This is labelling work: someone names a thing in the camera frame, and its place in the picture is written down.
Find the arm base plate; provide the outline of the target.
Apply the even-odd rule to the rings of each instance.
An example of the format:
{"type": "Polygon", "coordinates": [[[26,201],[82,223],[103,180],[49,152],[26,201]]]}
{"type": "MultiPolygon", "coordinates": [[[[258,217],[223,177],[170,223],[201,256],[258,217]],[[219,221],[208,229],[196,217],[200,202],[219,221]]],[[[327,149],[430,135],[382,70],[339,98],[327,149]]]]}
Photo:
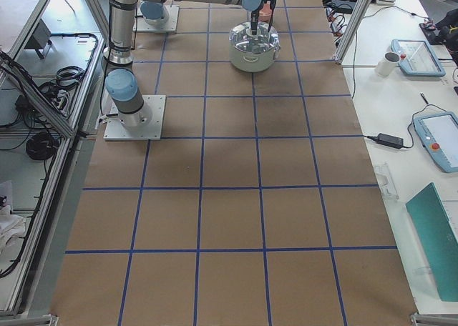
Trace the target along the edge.
{"type": "Polygon", "coordinates": [[[137,7],[133,31],[150,33],[175,33],[179,16],[179,6],[152,4],[142,1],[137,7]]]}
{"type": "Polygon", "coordinates": [[[165,112],[165,95],[143,95],[144,104],[134,114],[119,113],[115,103],[110,110],[104,131],[107,141],[160,140],[165,112]]]}

